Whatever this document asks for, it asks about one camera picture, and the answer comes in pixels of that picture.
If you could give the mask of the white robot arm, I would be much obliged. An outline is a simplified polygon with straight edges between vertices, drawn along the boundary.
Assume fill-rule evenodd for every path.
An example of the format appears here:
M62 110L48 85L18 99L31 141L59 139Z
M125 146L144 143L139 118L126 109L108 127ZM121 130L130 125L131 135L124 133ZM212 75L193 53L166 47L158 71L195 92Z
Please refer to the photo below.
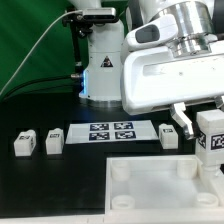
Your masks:
M102 0L69 0L89 25L80 97L119 101L131 114L168 110L188 139L188 105L224 96L224 0L128 0L128 30Z

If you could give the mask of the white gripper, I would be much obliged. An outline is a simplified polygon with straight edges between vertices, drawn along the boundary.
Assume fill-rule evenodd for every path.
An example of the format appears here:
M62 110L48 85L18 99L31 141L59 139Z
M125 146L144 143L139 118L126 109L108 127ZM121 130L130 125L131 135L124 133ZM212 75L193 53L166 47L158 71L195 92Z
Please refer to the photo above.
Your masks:
M185 104L214 98L218 109L224 106L224 41L213 42L210 48L209 53L178 58L166 46L131 53L121 76L124 110L136 115L166 110L171 105L171 117L185 138L193 139Z

